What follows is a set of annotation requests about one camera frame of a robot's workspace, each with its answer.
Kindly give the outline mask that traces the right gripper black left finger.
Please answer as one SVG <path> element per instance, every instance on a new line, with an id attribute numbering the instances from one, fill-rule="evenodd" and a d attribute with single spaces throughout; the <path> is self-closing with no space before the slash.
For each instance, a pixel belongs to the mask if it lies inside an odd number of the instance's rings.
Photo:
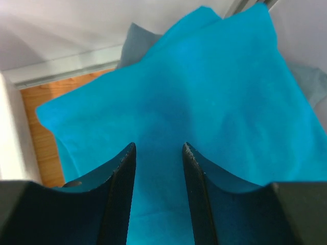
<path id="1" fill-rule="evenodd" d="M 125 244 L 135 169 L 130 143 L 62 187 L 1 181 L 1 244 Z"/>

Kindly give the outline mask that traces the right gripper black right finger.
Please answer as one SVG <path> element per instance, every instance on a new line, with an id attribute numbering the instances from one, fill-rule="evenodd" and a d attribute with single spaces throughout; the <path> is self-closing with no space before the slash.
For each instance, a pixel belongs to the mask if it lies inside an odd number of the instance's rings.
<path id="1" fill-rule="evenodd" d="M 195 244 L 326 244 L 326 182 L 264 187 L 182 148 Z"/>

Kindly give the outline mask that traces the blue t shirt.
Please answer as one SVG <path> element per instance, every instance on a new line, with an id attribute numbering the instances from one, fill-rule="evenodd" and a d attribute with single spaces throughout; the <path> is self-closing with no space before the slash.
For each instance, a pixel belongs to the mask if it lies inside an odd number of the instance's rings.
<path id="1" fill-rule="evenodd" d="M 267 7 L 201 7 L 133 65 L 36 110 L 67 181 L 134 142 L 128 244 L 193 244 L 181 148 L 242 180 L 326 180 L 326 134 L 277 48 Z"/>

